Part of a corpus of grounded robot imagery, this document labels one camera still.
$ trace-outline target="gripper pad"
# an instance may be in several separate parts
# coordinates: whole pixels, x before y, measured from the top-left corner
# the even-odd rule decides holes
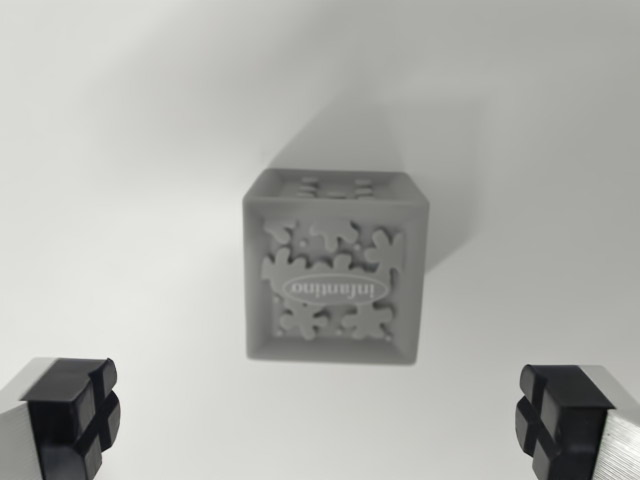
[[[527,365],[520,388],[516,435],[539,480],[591,480],[611,401],[575,365]]]
[[[120,426],[116,381],[112,360],[58,359],[24,395],[44,480],[93,480]]]

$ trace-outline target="logo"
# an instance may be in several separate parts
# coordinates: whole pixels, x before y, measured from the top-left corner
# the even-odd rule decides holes
[[[282,292],[311,305],[373,303],[389,294],[389,286],[372,277],[351,274],[310,274],[288,280]]]

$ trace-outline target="toy cube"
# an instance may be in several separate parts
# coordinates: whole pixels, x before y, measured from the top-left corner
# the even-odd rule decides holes
[[[248,356],[414,363],[428,211],[404,173],[265,170],[244,198]]]

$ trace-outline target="puzzle piece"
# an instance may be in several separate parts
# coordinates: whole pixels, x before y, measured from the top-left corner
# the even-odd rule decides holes
[[[362,340],[366,337],[381,339],[386,336],[383,326],[391,323],[393,311],[390,308],[376,309],[373,304],[358,305],[356,313],[342,319],[344,328],[353,328],[352,337]]]
[[[291,258],[289,248],[280,248],[274,259],[266,257],[262,260],[261,275],[263,280],[271,283],[271,290],[282,295],[282,285],[290,278],[300,276],[307,272],[307,260],[304,257]]]
[[[332,262],[331,272],[332,273],[345,273],[352,275],[361,275],[368,276],[367,273],[360,267],[354,267],[353,256],[348,253],[341,253],[336,255]]]
[[[285,330],[297,328],[305,340],[316,338],[317,331],[329,325],[329,317],[320,315],[321,306],[305,305],[287,300],[285,308],[289,311],[280,317],[280,326]]]
[[[296,227],[295,220],[267,220],[264,231],[276,239],[276,242],[286,245],[291,241],[290,230]]]
[[[391,270],[402,271],[404,258],[404,235],[397,233],[393,241],[384,230],[376,230],[372,235],[374,248],[364,251],[364,258],[370,263],[377,263],[377,273],[387,275]]]
[[[351,221],[344,218],[323,218],[311,224],[309,233],[312,236],[321,236],[328,252],[335,252],[338,249],[340,239],[347,243],[355,243],[358,240],[359,232]]]

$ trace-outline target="gear puzzle cube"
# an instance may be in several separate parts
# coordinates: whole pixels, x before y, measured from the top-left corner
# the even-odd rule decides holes
[[[404,173],[264,171],[244,198],[248,356],[414,363],[428,211]]]

